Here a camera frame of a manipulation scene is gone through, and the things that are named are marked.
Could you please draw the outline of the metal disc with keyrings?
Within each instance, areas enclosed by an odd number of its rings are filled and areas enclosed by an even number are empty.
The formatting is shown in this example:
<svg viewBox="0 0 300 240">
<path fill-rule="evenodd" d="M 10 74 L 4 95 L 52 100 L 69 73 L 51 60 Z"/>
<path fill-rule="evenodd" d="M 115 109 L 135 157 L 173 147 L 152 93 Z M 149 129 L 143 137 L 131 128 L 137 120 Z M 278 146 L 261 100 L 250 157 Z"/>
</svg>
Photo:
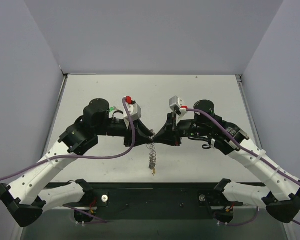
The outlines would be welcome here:
<svg viewBox="0 0 300 240">
<path fill-rule="evenodd" d="M 149 150 L 149 166 L 148 168 L 151 170 L 151 174 L 154 177 L 156 174 L 156 165 L 157 165 L 157 152 L 155 148 L 155 143 L 147 144 L 147 149 Z"/>
</svg>

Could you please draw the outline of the green tagged key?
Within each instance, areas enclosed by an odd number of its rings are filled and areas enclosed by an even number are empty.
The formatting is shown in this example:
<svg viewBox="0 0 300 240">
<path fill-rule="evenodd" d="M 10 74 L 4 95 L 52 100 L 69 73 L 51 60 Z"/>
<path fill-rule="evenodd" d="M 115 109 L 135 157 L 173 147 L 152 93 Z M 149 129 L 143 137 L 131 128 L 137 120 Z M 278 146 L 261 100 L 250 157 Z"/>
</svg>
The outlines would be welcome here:
<svg viewBox="0 0 300 240">
<path fill-rule="evenodd" d="M 109 112 L 122 112 L 122 110 L 117 109 L 116 107 L 110 107 Z"/>
</svg>

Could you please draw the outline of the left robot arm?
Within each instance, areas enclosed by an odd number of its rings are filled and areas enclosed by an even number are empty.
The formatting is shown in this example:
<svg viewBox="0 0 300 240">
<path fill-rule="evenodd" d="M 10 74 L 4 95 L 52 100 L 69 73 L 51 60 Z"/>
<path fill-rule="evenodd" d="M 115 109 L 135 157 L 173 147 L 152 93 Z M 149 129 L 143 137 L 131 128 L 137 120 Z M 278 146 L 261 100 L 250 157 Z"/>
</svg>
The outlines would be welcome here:
<svg viewBox="0 0 300 240">
<path fill-rule="evenodd" d="M 0 183 L 0 200 L 21 228 L 33 224 L 51 209 L 72 203 L 86 206 L 96 199 L 93 188 L 83 179 L 52 189 L 46 186 L 77 159 L 87 159 L 86 152 L 98 144 L 99 136 L 123 137 L 129 150 L 152 143 L 154 134 L 141 122 L 140 106 L 128 96 L 122 103 L 123 118 L 116 119 L 109 116 L 108 101 L 91 100 L 83 115 L 65 130 L 34 168 L 9 184 Z"/>
</svg>

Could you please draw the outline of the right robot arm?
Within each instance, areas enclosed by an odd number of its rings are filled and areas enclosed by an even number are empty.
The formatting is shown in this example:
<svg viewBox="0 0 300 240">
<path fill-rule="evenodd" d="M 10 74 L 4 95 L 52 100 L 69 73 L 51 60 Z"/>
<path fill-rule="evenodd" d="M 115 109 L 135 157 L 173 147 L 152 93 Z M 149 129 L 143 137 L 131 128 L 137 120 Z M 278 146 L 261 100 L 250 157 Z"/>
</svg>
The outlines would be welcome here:
<svg viewBox="0 0 300 240">
<path fill-rule="evenodd" d="M 199 100 L 193 108 L 174 96 L 169 100 L 171 113 L 153 141 L 178 147 L 183 138 L 203 141 L 237 161 L 257 177 L 263 186 L 252 186 L 222 179 L 215 191 L 231 203 L 265 209 L 279 222 L 289 224 L 300 212 L 300 179 L 289 174 L 259 148 L 239 126 L 215 114 L 214 103 Z"/>
</svg>

